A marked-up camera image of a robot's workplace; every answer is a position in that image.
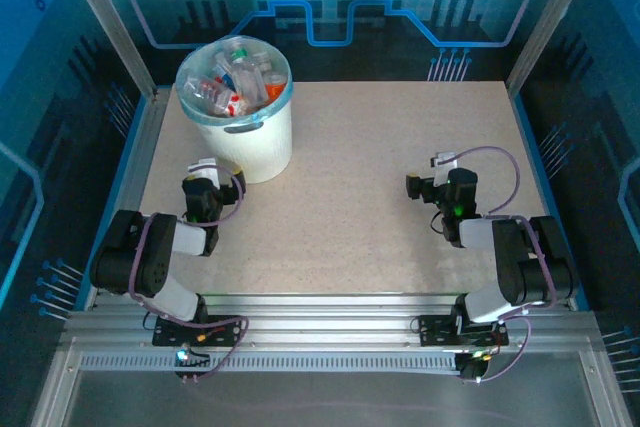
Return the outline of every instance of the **aluminum frame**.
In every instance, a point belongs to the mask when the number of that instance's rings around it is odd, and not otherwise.
[[[105,212],[103,216],[103,220],[107,219],[107,224],[116,210],[136,209],[140,205],[170,93],[170,88],[159,89],[157,94],[152,99],[147,99],[142,107],[142,118],[134,133],[133,147],[127,161],[122,184],[113,188],[116,190],[114,211]],[[84,304],[85,310],[94,305],[97,293],[97,289],[90,288]],[[40,399],[31,422],[32,426],[62,425],[82,358],[83,351],[74,345],[73,340],[66,347],[60,346],[57,349],[40,393]]]
[[[127,68],[129,75],[138,90],[146,99],[152,99],[156,93],[156,85],[151,78],[138,49],[136,48],[124,22],[118,15],[112,0],[86,0],[94,15],[100,22],[107,37],[118,52],[118,56]]]
[[[451,374],[450,368],[447,372],[446,358],[454,355],[455,350],[443,353],[441,348],[420,347],[418,334],[411,331],[410,324],[417,315],[448,313],[455,297],[210,295],[206,300],[212,314],[243,314],[251,319],[251,329],[231,370],[326,372],[340,371],[346,365],[362,372],[371,371],[374,364],[365,365],[359,359],[375,358],[380,359],[375,365],[378,372]],[[89,311],[73,313],[65,324],[32,425],[52,426],[63,422],[79,370],[176,371],[170,361],[176,349],[151,345],[152,332],[142,328],[144,313],[142,307],[127,297],[105,292],[98,293]],[[631,426],[593,313],[572,312],[562,306],[532,311],[529,318],[533,336],[527,352],[578,352],[600,424]],[[526,329],[517,320],[508,321],[507,327],[511,342],[503,351],[514,353]],[[210,353],[216,361],[226,349],[198,350]],[[160,358],[161,365],[144,360],[150,356]],[[260,358],[266,361],[259,364],[256,359]],[[305,367],[305,362],[310,365],[309,359],[318,358],[329,361],[315,369]],[[428,358],[445,359],[442,368],[426,368],[424,362],[428,362]],[[330,365],[329,362],[334,362],[331,359],[338,361]],[[394,364],[393,359],[409,360]]]
[[[546,47],[556,27],[564,17],[572,0],[548,0],[533,32],[527,39],[520,56],[516,60],[509,78],[507,79],[507,91],[514,98],[524,85],[525,80],[533,70]]]

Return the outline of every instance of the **bucket handle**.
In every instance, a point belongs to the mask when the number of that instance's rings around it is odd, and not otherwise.
[[[244,134],[245,132],[252,132],[258,130],[264,125],[264,122],[255,122],[253,124],[238,125],[233,127],[225,127],[224,131],[228,134]]]

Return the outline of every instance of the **plastic bottle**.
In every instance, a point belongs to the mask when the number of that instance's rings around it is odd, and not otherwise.
[[[249,58],[249,53],[242,42],[230,39],[227,52],[231,61],[231,79],[238,94],[250,107],[260,107],[268,102],[269,95],[264,86],[260,68]]]
[[[231,79],[231,75],[229,75],[219,63],[216,63],[213,67],[213,80],[224,84],[225,87],[236,91],[235,85],[233,85],[233,80]]]
[[[262,73],[263,76],[267,72],[271,72],[273,70],[273,65],[271,64],[271,59],[269,58],[269,54],[267,52],[256,52],[255,54],[253,54],[253,58],[258,64],[260,73]]]
[[[238,94],[208,77],[188,75],[181,90],[205,114],[216,117],[246,114],[247,105]]]
[[[287,76],[274,70],[267,52],[257,52],[253,54],[253,58],[258,63],[258,67],[262,73],[262,80],[264,81],[264,86],[269,96],[269,102],[273,102],[287,86]]]

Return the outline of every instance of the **white bucket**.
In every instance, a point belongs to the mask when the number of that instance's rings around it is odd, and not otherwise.
[[[225,160],[239,165],[249,184],[257,184],[274,178],[282,172],[292,154],[291,97],[293,81],[291,69],[284,55],[272,45],[252,37],[241,36],[249,55],[267,52],[274,69],[286,72],[287,86],[280,97],[258,112],[243,117],[220,118],[207,115],[185,102],[178,91],[183,112],[193,120],[202,133],[211,152],[223,163]],[[186,68],[211,65],[213,55],[220,51],[220,41],[205,45],[189,54],[182,62],[176,84],[181,85],[181,74]]]

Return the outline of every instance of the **bucket of plastic items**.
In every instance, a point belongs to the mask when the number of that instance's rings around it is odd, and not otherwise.
[[[225,37],[189,54],[176,76],[182,110],[213,155],[257,184],[291,160],[291,69],[262,40]]]

